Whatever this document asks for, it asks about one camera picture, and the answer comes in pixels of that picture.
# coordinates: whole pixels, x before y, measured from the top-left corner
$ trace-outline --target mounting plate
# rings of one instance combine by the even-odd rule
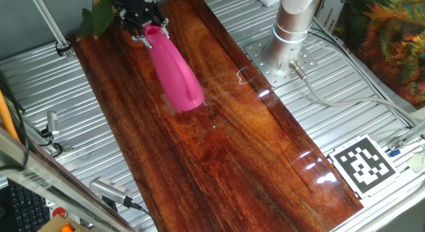
[[[263,50],[264,46],[266,46],[270,38],[271,36],[266,37],[264,39],[260,39],[254,43],[249,44],[248,46],[246,46],[245,49],[252,62],[264,75],[270,85],[273,88],[277,88],[283,85],[285,82],[289,82],[291,79],[298,77],[298,75],[294,70],[286,72],[282,70],[277,71],[275,68],[270,68],[264,65],[263,60],[261,58],[261,51]],[[301,58],[302,61],[298,62],[298,64],[301,66],[302,69],[304,69],[305,73],[316,69],[317,63],[315,59],[304,48],[302,48],[301,50]]]

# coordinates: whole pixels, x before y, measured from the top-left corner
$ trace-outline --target aluminum slotted surface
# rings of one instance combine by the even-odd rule
[[[133,191],[134,201],[146,208],[99,103],[76,57],[64,58],[54,44],[0,62],[12,91],[26,109],[25,117],[39,130],[47,123],[46,112],[58,112],[60,135],[54,141],[72,145],[57,160],[84,185],[98,176]],[[2,176],[0,185],[6,185]],[[155,231],[143,212],[117,205],[131,225]]]
[[[259,0],[205,1],[242,49],[272,32],[277,6],[267,8]],[[317,69],[309,72],[308,77],[318,94],[332,101],[378,96],[365,77],[339,53],[324,49],[328,45],[313,37],[307,41],[315,44],[306,43],[305,49],[317,62]],[[135,202],[145,207],[76,58],[59,57],[54,44],[49,44],[1,61],[0,69],[17,100],[27,110],[25,116],[37,128],[45,127],[47,110],[58,112],[60,136],[55,142],[73,147],[72,152],[58,158],[65,168],[85,185],[98,176],[121,184],[133,191]],[[286,81],[274,92],[326,156],[337,146],[363,134],[385,148],[406,131],[386,106],[374,102],[346,107],[319,104],[297,78]],[[401,176],[385,190],[362,199],[364,210],[342,224],[340,231],[356,231],[356,226],[376,217],[387,204],[401,199],[424,179],[424,175],[418,177],[406,165],[412,153],[419,149],[419,146],[410,146],[392,158]],[[5,179],[0,180],[0,186],[5,183]],[[118,211],[132,225],[154,231],[152,220],[146,214],[122,206],[118,206]]]
[[[205,1],[244,51],[248,45],[272,33],[278,6],[267,8],[259,0],[239,0],[234,2],[233,7],[223,10],[217,5],[228,5],[229,0]],[[358,72],[340,53],[325,49],[332,47],[322,40],[310,36],[304,47],[317,62],[317,68],[307,72],[309,80],[317,93],[325,99],[337,102],[383,94],[375,90],[378,86],[367,80],[364,72]],[[407,131],[392,111],[382,104],[365,102],[345,107],[329,107],[317,103],[304,82],[298,78],[287,80],[275,88],[274,92],[326,156],[336,147],[365,134],[385,150],[391,141]],[[336,230],[357,231],[360,226],[386,211],[389,203],[400,201],[408,194],[409,189],[418,187],[424,180],[424,175],[415,174],[406,165],[413,152],[420,151],[420,146],[411,145],[401,151],[401,155],[391,158],[401,176],[384,190],[362,199],[361,203],[365,208]],[[400,213],[402,210],[399,209],[386,219]]]

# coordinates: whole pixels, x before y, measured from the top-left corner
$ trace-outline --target keyboard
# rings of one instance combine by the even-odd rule
[[[9,180],[9,185],[1,190],[0,202],[9,217],[0,221],[0,228],[7,228],[5,231],[37,232],[50,221],[46,199],[13,181]]]

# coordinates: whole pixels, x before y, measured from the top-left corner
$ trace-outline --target orange button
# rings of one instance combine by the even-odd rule
[[[65,225],[62,227],[62,232],[72,232],[72,229],[69,225]]]

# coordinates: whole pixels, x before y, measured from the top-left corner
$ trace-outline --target wood grain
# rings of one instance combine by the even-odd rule
[[[358,212],[359,200],[203,1],[161,8],[207,106],[174,111],[148,51],[127,46],[115,27],[74,43],[161,231],[330,231]],[[244,67],[250,83],[239,84]]]

